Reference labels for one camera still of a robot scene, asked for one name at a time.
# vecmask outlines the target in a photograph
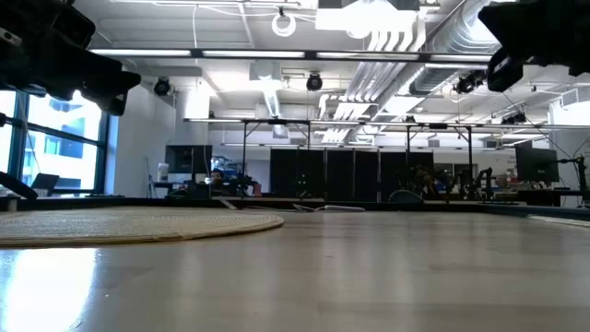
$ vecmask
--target desk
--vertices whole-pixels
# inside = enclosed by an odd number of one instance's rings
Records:
[[[529,206],[561,207],[563,196],[584,196],[587,192],[579,190],[521,190],[516,199],[526,202]]]

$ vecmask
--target ceiling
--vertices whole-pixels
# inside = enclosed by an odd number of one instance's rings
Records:
[[[317,1],[301,3],[303,9],[297,13],[313,15]],[[440,3],[440,10],[430,12],[425,18],[427,34],[460,0],[440,0]],[[350,38],[344,31],[316,30],[312,22],[302,19],[296,20],[297,28],[291,36],[279,37],[271,29],[273,16],[242,19],[237,6],[216,7],[226,14],[201,6],[155,6],[113,0],[77,0],[75,6],[96,24],[98,33],[92,41],[93,48],[193,48],[193,22],[196,44],[201,48],[365,50],[369,40]],[[275,8],[248,6],[244,9],[247,15],[273,14],[276,11]],[[253,109],[256,104],[264,103],[262,92],[244,89],[253,61],[206,59],[196,63],[193,59],[135,59],[126,64],[130,70],[144,74],[157,68],[200,67],[216,90],[211,109],[227,114],[232,109]],[[282,61],[280,66],[284,88],[277,92],[280,102],[317,106],[323,93],[306,90],[307,76],[311,72],[319,72],[324,80],[324,89],[346,89],[355,77],[359,64]],[[177,89],[194,85],[195,80],[190,74],[187,75],[173,78],[172,82],[177,85]],[[476,122],[490,119],[492,114],[501,117],[513,110],[512,102],[527,101],[527,116],[531,121],[541,123],[547,120],[547,102],[559,97],[555,93],[543,91],[562,92],[571,89],[574,84],[588,81],[586,76],[569,77],[567,70],[561,67],[528,67],[525,78],[505,95],[480,88],[473,94],[459,97],[450,91],[453,82],[449,82],[433,98],[427,98],[419,105],[421,112],[413,113],[419,121]],[[537,92],[532,92],[534,85],[538,87]]]

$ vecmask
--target wooden floor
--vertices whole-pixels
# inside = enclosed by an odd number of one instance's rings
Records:
[[[588,331],[590,231],[480,214],[284,214],[184,243],[0,251],[2,331]]]

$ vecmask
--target round rug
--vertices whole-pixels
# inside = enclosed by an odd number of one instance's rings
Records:
[[[274,215],[182,207],[109,207],[0,213],[0,246],[184,241],[263,231]]]

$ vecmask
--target window frame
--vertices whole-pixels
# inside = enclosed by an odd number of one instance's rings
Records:
[[[23,129],[21,119],[29,118],[30,95],[25,92],[16,92],[15,94],[15,112],[14,117],[7,117],[6,123],[12,125],[12,141],[10,144],[10,155],[8,157],[8,174],[17,178],[22,178],[22,171],[25,161],[25,147],[27,146],[27,134]],[[30,131],[44,133],[46,135],[56,136],[69,139],[75,142],[90,144],[97,147],[96,171],[94,174],[93,189],[55,189],[55,194],[104,194],[104,181],[106,173],[106,154],[108,147],[108,132],[110,116],[103,112],[99,123],[99,139],[93,140],[83,136],[70,134],[61,130],[46,127],[40,124],[27,122]]]

